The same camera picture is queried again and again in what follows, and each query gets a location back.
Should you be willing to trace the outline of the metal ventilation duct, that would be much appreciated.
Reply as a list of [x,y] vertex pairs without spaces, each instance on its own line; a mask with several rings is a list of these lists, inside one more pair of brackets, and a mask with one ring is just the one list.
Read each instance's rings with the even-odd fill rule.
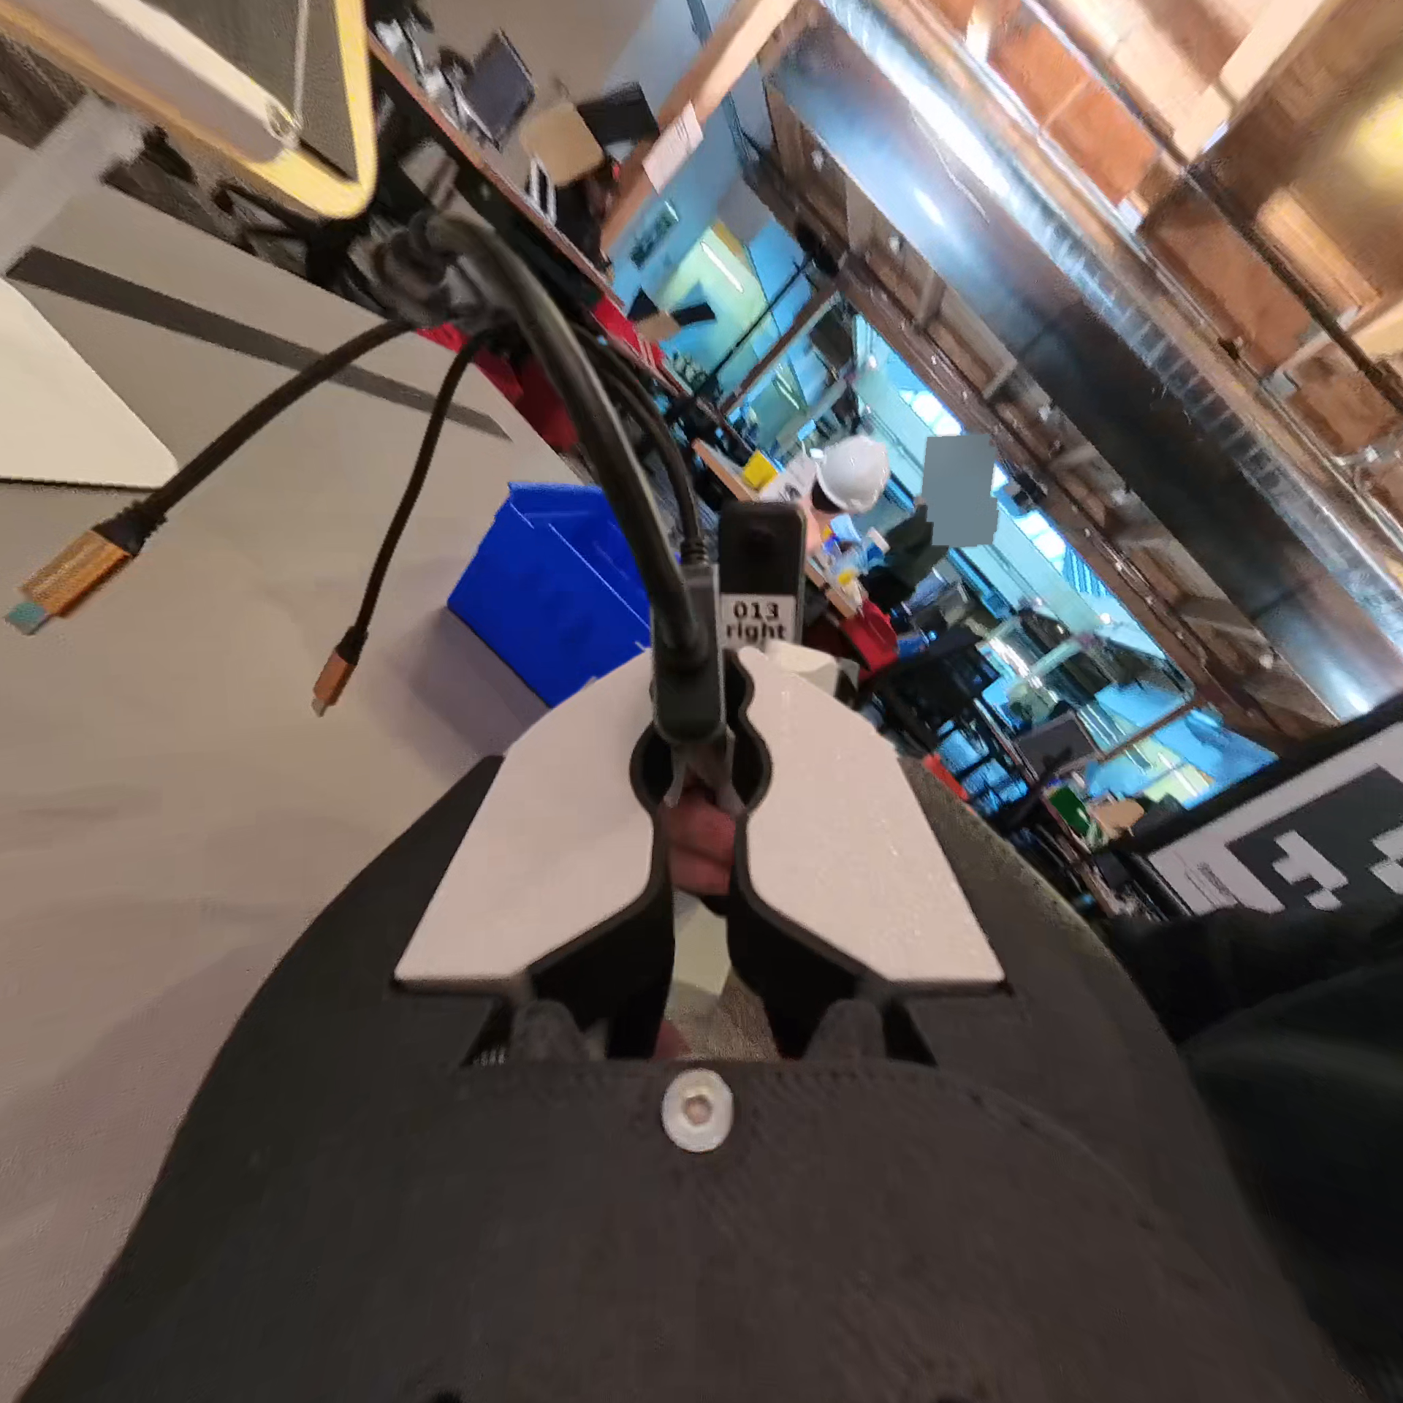
[[1331,715],[1399,694],[1399,530],[1210,332],[1184,286],[940,25],[818,4],[785,113],[1029,383],[1039,511],[1161,597],[1178,641]]

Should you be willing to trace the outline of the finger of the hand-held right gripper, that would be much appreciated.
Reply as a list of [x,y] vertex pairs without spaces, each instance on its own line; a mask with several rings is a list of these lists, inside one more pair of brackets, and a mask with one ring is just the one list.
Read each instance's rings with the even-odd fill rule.
[[787,677],[808,683],[844,707],[858,707],[862,669],[854,660],[806,644],[768,644],[766,658]]

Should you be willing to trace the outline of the white hard hat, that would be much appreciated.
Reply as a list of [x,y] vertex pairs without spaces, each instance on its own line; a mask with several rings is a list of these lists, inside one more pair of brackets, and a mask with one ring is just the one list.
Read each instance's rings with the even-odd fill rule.
[[854,435],[816,454],[816,492],[829,515],[864,515],[886,494],[890,458],[886,446]]

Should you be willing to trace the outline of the black framed tag sign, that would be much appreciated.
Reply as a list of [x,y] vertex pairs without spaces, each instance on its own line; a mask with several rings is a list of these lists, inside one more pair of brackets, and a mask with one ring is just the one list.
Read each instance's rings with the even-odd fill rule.
[[1115,852],[1193,915],[1399,906],[1401,700],[1302,742]]

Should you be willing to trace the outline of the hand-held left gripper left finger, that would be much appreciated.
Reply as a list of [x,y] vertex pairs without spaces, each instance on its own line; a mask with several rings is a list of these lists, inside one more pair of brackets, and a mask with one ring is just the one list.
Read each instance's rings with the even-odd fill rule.
[[673,984],[658,833],[673,780],[640,654],[557,705],[501,759],[398,965],[417,993],[559,1003],[612,1058],[654,1056]]

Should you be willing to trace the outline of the black cable orange usb-a plug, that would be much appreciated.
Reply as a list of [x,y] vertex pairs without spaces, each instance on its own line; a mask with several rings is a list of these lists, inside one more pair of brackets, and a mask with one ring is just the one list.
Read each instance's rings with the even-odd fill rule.
[[168,521],[202,482],[208,482],[240,448],[265,431],[276,418],[316,391],[320,385],[353,368],[362,357],[412,332],[400,318],[377,322],[335,349],[318,355],[269,395],[242,412],[227,429],[162,486],[143,500],[132,501],[71,542],[59,555],[36,570],[21,587],[6,622],[21,635],[34,635],[51,620],[71,614],[82,601],[103,587],[143,553],[151,536]]

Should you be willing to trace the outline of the person's black jacket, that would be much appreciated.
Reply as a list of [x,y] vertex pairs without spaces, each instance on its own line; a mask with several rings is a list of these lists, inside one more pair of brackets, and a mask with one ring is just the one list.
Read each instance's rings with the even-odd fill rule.
[[1180,1056],[1336,1359],[1401,1399],[1399,963],[1277,995]]

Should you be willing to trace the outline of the blue plastic bin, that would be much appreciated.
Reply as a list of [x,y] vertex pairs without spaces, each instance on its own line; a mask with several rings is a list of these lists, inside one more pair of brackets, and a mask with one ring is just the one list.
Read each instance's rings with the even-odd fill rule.
[[633,553],[599,486],[513,482],[446,608],[549,707],[652,644]]

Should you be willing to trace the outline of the person's right hand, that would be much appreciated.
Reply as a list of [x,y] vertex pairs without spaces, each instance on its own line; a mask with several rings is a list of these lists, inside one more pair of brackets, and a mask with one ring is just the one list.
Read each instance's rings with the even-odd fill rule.
[[688,789],[661,812],[673,887],[700,900],[730,890],[736,820],[705,789]]

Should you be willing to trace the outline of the person's right forearm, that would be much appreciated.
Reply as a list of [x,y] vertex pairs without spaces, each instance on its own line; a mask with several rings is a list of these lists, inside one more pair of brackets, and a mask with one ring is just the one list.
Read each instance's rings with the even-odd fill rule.
[[1184,1043],[1277,995],[1397,959],[1401,908],[1228,906],[1167,921],[1115,917],[1100,936],[1170,1041]]

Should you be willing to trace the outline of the red bin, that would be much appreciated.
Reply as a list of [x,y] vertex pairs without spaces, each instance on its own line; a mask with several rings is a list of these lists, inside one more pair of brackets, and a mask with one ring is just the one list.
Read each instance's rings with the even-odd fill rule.
[[478,334],[473,364],[547,446],[559,454],[583,450],[566,402],[520,334],[509,328]]

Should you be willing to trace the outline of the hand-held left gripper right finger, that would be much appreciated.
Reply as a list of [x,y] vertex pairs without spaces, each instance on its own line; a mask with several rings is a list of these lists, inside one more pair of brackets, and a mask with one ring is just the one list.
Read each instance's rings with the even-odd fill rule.
[[782,1056],[831,1007],[991,995],[1006,974],[896,751],[865,719],[755,646],[728,662],[740,801],[726,944]]

